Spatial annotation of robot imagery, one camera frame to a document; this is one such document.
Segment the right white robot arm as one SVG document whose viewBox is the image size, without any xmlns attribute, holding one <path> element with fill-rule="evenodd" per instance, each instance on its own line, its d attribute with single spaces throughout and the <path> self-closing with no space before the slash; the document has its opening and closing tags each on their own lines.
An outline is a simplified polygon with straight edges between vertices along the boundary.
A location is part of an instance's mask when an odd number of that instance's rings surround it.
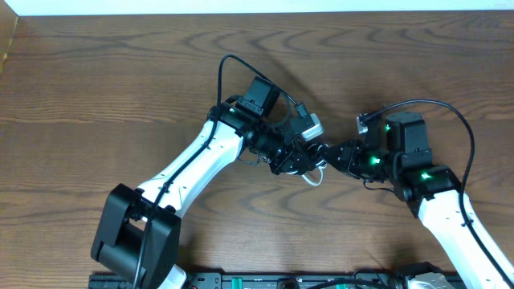
<svg viewBox="0 0 514 289">
<path fill-rule="evenodd" d="M 394 195 L 436 237 L 467 288 L 511 288 L 513 265 L 485 230 L 461 181 L 435 165 L 426 123 L 395 112 L 367 126 L 364 140 L 321 150 L 336 170 L 363 182 L 388 181 Z"/>
</svg>

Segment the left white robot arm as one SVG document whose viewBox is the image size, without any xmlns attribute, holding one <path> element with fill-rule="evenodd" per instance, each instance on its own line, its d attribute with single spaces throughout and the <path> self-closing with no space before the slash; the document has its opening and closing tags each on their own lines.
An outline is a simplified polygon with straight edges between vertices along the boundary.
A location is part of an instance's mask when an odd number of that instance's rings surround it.
<svg viewBox="0 0 514 289">
<path fill-rule="evenodd" d="M 177 265 L 182 219 L 198 195 L 227 165 L 249 150 L 272 173 L 304 175 L 324 164 L 311 140 L 324 129 L 304 104 L 279 124 L 266 121 L 283 91 L 256 76 L 247 92 L 209 111 L 196 139 L 165 169 L 135 189 L 119 184 L 108 195 L 92 259 L 135 288 L 181 288 Z"/>
</svg>

